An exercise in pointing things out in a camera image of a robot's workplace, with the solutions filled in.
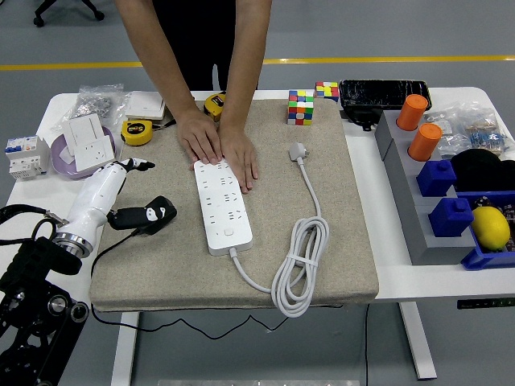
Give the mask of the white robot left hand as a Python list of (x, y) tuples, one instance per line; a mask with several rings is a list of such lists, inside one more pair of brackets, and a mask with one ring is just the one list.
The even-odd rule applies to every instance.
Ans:
[(95, 246), (97, 229), (107, 222), (107, 214), (132, 170), (146, 171), (153, 162), (128, 158), (105, 164), (84, 181), (80, 193), (68, 213), (68, 223), (56, 233), (56, 243), (77, 242)]

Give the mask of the person's left hand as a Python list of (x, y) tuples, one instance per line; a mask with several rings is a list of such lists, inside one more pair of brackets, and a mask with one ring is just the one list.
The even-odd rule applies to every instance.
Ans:
[(258, 179), (258, 161), (255, 147), (241, 125), (222, 122), (218, 129), (220, 154), (227, 161), (243, 194), (253, 189)]

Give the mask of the person's right hand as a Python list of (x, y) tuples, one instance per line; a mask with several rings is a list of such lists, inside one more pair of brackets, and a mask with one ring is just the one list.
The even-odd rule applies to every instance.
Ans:
[(176, 116), (177, 138), (192, 163), (217, 164), (222, 159), (220, 138), (214, 121), (198, 109)]

